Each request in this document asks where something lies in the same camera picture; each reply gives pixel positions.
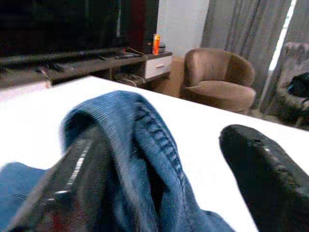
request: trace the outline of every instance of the brown armchair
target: brown armchair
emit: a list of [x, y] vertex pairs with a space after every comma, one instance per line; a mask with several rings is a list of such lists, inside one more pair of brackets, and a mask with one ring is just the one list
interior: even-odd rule
[[213, 107], [244, 112], [256, 95], [249, 86], [255, 71], [250, 62], [220, 49], [189, 51], [184, 61], [183, 99]]

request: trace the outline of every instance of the drawer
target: drawer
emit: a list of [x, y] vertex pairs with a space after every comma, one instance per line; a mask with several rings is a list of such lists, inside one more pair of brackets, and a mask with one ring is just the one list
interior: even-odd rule
[[145, 79], [170, 72], [172, 56], [155, 58], [146, 61]]

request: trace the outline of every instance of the television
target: television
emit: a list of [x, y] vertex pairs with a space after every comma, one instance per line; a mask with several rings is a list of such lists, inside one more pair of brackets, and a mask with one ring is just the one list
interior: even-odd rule
[[130, 0], [4, 0], [2, 63], [87, 54], [127, 45]]

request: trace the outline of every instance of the black bag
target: black bag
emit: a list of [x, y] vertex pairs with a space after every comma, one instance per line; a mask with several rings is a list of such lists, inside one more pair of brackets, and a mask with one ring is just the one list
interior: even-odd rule
[[309, 72], [295, 76], [288, 90], [294, 96], [309, 98]]

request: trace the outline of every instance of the white table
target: white table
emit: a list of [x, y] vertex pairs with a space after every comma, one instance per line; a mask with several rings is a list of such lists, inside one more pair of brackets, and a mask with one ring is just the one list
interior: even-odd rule
[[158, 110], [178, 145], [198, 204], [219, 213], [238, 232], [254, 232], [257, 228], [219, 148], [218, 138], [225, 126], [256, 128], [276, 140], [309, 173], [306, 131], [96, 77], [0, 103], [0, 166], [18, 161], [50, 168], [60, 158], [59, 125], [66, 113], [87, 99], [114, 90], [140, 93]]

